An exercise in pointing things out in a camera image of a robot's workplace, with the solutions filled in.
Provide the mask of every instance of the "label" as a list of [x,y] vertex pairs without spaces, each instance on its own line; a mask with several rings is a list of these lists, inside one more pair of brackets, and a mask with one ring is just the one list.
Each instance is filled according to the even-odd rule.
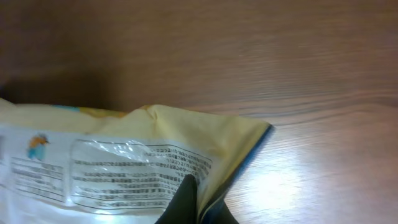
[[12,158],[15,189],[64,202],[63,168],[37,161]]
[[10,200],[101,214],[164,211],[187,174],[203,187],[217,163],[176,141],[10,127],[0,129],[0,156],[0,185],[15,194]]
[[166,208],[187,174],[203,180],[212,160],[171,144],[77,141],[72,200],[95,209]]

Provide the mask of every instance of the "brown wooden surface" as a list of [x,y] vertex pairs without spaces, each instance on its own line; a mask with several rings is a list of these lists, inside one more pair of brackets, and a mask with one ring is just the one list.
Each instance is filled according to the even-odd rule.
[[265,119],[237,220],[398,223],[397,1],[8,2],[8,100]]

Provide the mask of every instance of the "crinkled plastic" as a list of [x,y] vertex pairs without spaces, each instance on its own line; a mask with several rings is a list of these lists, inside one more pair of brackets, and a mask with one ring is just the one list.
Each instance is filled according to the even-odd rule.
[[0,223],[154,223],[186,174],[201,222],[269,128],[158,105],[123,114],[0,101]]

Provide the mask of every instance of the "cartoon bird logo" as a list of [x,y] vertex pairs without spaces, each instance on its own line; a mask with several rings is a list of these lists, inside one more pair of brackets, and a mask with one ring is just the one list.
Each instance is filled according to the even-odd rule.
[[27,150],[27,157],[29,159],[38,159],[39,161],[44,160],[45,145],[48,144],[46,135],[38,134],[34,136],[29,142],[29,148]]

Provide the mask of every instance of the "wooden table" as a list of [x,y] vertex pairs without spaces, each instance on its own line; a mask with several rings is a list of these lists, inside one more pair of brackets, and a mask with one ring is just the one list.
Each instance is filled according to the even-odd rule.
[[237,220],[398,223],[397,1],[8,2],[7,99],[265,119]]

